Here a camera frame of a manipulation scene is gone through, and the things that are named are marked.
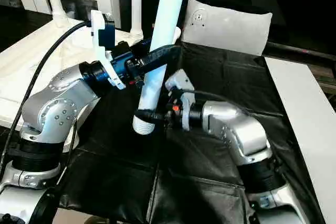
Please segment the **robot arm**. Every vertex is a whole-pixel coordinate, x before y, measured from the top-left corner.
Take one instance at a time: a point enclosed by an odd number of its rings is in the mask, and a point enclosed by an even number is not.
[[[271,146],[258,120],[229,102],[195,102],[194,87],[182,69],[172,75],[165,86],[170,91],[171,100],[180,99],[180,104],[173,102],[174,108],[166,116],[137,111],[139,118],[152,123],[160,120],[182,122],[182,128],[186,131],[198,127],[223,140],[237,165],[247,198],[256,209],[261,224],[283,223],[280,221],[283,218],[291,220],[292,212],[280,210],[276,214],[268,215],[269,211],[264,214],[263,210],[281,206],[290,206],[294,210],[296,222],[291,223],[309,223],[291,186],[275,171]]]
[[[112,85],[120,89],[120,84],[128,82],[141,87],[145,73],[180,55],[180,48],[173,45],[148,53],[149,42],[132,47],[121,42],[106,52],[101,40],[97,41],[96,53],[103,48],[108,61],[83,62],[65,69],[25,102],[21,141],[9,151],[13,160],[6,165],[0,183],[0,223],[52,222],[58,198],[51,187],[60,174],[62,148],[79,112]]]

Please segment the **black cable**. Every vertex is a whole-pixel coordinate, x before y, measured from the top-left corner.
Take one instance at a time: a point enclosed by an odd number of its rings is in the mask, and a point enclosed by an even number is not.
[[[3,166],[4,166],[4,163],[5,163],[5,157],[6,157],[6,153],[7,153],[7,150],[8,150],[8,147],[9,147],[9,143],[10,143],[10,140],[12,138],[12,135],[15,131],[15,128],[17,126],[17,123],[21,117],[21,113],[22,113],[22,107],[23,105],[25,104],[25,102],[27,101],[27,99],[29,98],[30,96],[30,93],[32,92],[32,89],[35,85],[35,82],[37,80],[37,77],[39,76],[44,64],[46,63],[46,61],[49,59],[50,55],[55,51],[55,49],[69,36],[71,35],[74,31],[78,30],[79,28],[83,27],[83,26],[91,26],[91,22],[81,22],[73,27],[71,27],[69,30],[67,30],[53,45],[52,47],[47,51],[47,53],[43,56],[41,62],[39,63],[39,65],[37,66],[36,70],[35,70],[35,73],[32,77],[32,80],[30,81],[30,84],[27,88],[27,91],[24,95],[24,98],[20,104],[20,107],[16,113],[16,116],[14,118],[14,121],[12,123],[12,127],[10,127],[10,131],[9,131],[9,134],[8,134],[8,137],[7,137],[7,140],[6,140],[6,143],[5,143],[5,147],[4,147],[4,150],[2,151],[2,154],[1,154],[1,160],[0,160],[0,175],[2,175],[2,171],[3,171]]]
[[[219,95],[219,94],[214,94],[214,93],[210,93],[210,92],[206,92],[206,91],[201,91],[201,90],[188,90],[188,89],[178,89],[178,91],[182,92],[182,93],[193,93],[193,94],[200,94],[200,95],[204,95],[204,96],[207,96],[207,97],[212,97],[216,100],[220,100],[220,101],[225,101],[225,102],[229,102],[231,103],[232,105],[240,108],[242,111],[244,111],[246,114],[249,114],[248,111],[243,108],[241,105],[239,105],[238,103],[230,100],[229,98],[227,97],[224,97],[222,95]]]
[[[57,183],[56,183],[56,186],[58,188],[59,191],[61,191],[61,187],[58,187],[58,185],[61,183],[63,177],[64,177],[64,174],[66,173],[66,171],[68,170],[68,167],[69,167],[69,164],[70,164],[70,160],[71,160],[71,155],[72,155],[72,151],[74,150],[73,149],[73,145],[75,144],[75,139],[76,139],[76,134],[77,134],[77,119],[75,120],[75,122],[73,123],[74,127],[73,127],[73,132],[72,132],[72,136],[71,136],[71,142],[70,142],[70,147],[69,147],[69,153],[68,153],[68,159],[67,159],[67,162],[64,166],[64,169],[61,173],[61,175],[59,176],[58,180],[57,180]]]

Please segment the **white pillow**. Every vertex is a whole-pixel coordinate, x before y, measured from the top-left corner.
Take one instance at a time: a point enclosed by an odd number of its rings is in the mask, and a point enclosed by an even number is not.
[[[271,18],[272,13],[243,13],[188,0],[181,40],[260,56]]]

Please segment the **black tabletop covering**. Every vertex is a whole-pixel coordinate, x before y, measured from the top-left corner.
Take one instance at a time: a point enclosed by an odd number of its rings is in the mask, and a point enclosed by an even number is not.
[[[182,47],[178,66],[170,66],[167,76],[183,68],[196,90],[224,95],[248,109],[264,126],[311,223],[324,223],[264,58]],[[132,119],[139,96],[129,87],[101,98],[80,129],[61,206],[131,223],[248,223],[253,210],[222,141],[200,130],[160,126],[151,135],[137,135]]]

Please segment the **white pipe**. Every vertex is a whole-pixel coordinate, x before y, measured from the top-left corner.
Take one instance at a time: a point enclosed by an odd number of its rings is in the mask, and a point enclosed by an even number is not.
[[[53,11],[53,20],[57,27],[66,26],[68,24],[68,17],[63,10],[61,0],[50,0],[50,3]]]
[[[143,33],[141,29],[141,0],[132,0],[132,37],[143,38]]]
[[[151,51],[165,45],[170,45],[173,42],[181,4],[182,0],[160,0],[151,43]],[[165,71],[166,65],[145,75],[145,85],[142,88],[139,109],[156,109]],[[154,124],[146,123],[136,116],[133,118],[133,128],[139,134],[150,134],[154,130],[154,127]]]

